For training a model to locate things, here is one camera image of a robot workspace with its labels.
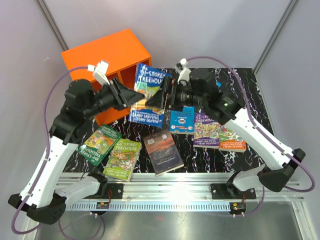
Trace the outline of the blue 91-storey treehouse book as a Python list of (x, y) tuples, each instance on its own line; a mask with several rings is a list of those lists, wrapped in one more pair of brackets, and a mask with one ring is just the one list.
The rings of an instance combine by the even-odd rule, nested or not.
[(128, 120), (133, 123), (161, 128), (164, 121), (164, 110), (146, 106), (146, 102), (160, 89), (165, 77), (170, 74), (144, 63), (138, 63), (135, 73), (134, 90), (144, 95), (144, 99), (131, 106)]

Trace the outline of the lime 65-storey treehouse book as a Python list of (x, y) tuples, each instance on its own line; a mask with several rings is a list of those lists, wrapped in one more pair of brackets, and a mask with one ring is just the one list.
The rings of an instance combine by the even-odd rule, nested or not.
[(141, 148), (140, 142), (121, 138), (112, 149), (103, 174), (106, 177), (129, 182)]

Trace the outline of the green 104-storey treehouse book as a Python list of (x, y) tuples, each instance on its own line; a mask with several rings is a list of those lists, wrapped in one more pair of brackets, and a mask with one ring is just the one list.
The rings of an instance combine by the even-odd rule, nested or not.
[(103, 124), (78, 147), (77, 152), (97, 167), (121, 138), (118, 131)]

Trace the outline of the dark purple novel book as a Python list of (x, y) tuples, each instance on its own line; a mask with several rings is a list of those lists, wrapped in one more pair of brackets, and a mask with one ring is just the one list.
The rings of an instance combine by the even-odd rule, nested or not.
[(156, 176), (184, 166), (184, 162), (169, 130), (153, 133), (143, 138), (143, 143)]

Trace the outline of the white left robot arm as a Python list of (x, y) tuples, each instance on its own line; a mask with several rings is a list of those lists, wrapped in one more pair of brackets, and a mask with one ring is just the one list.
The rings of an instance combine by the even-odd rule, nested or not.
[(90, 173), (61, 190), (55, 188), (66, 163), (89, 130), (91, 120), (110, 108), (121, 111), (145, 96), (113, 78), (99, 91), (95, 91), (87, 79), (75, 80), (64, 97), (60, 114), (48, 132), (43, 157), (29, 183), (21, 193), (8, 199), (11, 206), (26, 212), (30, 219), (47, 225), (56, 223), (66, 207), (81, 199), (88, 196), (101, 199), (107, 195), (108, 181), (99, 173)]

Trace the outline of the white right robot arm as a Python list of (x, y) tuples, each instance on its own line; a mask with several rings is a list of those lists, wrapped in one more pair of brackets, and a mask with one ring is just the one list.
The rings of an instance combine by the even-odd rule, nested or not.
[(207, 69), (181, 71), (178, 78), (165, 77), (159, 90), (145, 103), (159, 109), (200, 109), (210, 119), (240, 136), (263, 159), (260, 167), (234, 173), (225, 184), (229, 197), (239, 198), (249, 189), (265, 187), (279, 193), (306, 156), (292, 149), (256, 122), (249, 109), (232, 93), (222, 93), (215, 76)]

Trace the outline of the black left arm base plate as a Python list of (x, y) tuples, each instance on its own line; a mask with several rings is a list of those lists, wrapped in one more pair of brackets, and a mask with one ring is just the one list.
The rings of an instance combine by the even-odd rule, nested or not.
[(102, 187), (101, 193), (102, 199), (109, 199), (109, 197), (111, 197), (112, 200), (121, 200), (123, 198), (124, 193), (124, 184), (107, 183)]

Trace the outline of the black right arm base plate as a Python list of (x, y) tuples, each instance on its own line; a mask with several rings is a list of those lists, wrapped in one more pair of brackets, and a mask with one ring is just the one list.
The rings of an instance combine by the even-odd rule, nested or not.
[(213, 200), (255, 200), (257, 198), (254, 188), (240, 191), (232, 184), (212, 183), (209, 189)]

